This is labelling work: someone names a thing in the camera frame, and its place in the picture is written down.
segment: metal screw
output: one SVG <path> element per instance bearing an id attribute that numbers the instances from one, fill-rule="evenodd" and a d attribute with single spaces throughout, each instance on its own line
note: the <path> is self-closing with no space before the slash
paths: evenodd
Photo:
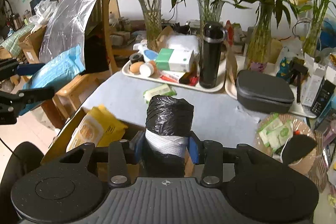
<path id="1" fill-rule="evenodd" d="M 122 184 L 122 183 L 125 183 L 126 181 L 127 181 L 127 177 L 122 176 L 122 175 L 114 176 L 111 178 L 111 182 L 115 184 Z"/>
<path id="2" fill-rule="evenodd" d="M 216 176 L 207 176 L 203 179 L 203 181 L 206 183 L 206 184 L 216 184 L 219 182 L 219 178 L 216 177 Z"/>

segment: brown egg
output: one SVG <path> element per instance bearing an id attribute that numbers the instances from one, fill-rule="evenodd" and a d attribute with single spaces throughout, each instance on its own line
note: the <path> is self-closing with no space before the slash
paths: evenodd
<path id="1" fill-rule="evenodd" d="M 150 63 L 150 64 L 152 64 L 153 65 L 153 67 L 154 67 L 154 72 L 157 70 L 156 69 L 156 63 L 155 63 L 155 61 L 154 60 L 150 60 L 150 61 L 148 61 L 148 63 Z"/>
<path id="2" fill-rule="evenodd" d="M 135 62 L 132 65 L 129 66 L 129 71 L 131 73 L 134 73 L 135 75 L 140 73 L 140 66 L 142 64 L 144 64 L 145 62 L 139 61 L 139 62 Z"/>

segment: black thermos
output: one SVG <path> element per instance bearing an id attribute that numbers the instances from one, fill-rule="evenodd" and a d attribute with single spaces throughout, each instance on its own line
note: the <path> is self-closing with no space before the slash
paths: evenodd
<path id="1" fill-rule="evenodd" d="M 216 85 L 221 47 L 226 30 L 219 22 L 207 22 L 204 26 L 199 84 L 211 89 Z"/>

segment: grey ribbed panel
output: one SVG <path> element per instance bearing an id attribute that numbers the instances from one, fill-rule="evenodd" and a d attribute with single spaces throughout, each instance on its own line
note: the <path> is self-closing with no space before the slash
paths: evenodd
<path id="1" fill-rule="evenodd" d="M 73 224 L 260 223 L 236 212 L 220 190 L 202 187 L 195 178 L 167 179 L 169 185 L 165 180 L 138 178 L 126 189 L 114 189 L 98 210 Z"/>

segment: tile floor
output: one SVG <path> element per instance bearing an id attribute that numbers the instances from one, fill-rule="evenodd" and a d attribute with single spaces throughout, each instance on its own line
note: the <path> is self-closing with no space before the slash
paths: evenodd
<path id="1" fill-rule="evenodd" d="M 16 124 L 0 126 L 0 137 L 12 150 L 20 143 L 30 141 L 45 154 L 55 135 L 53 130 L 40 124 L 31 112 L 19 117 Z M 0 180 L 10 156 L 11 152 L 0 142 Z M 328 194 L 329 189 L 320 194 L 314 224 L 336 223 L 336 214 L 328 204 Z"/>

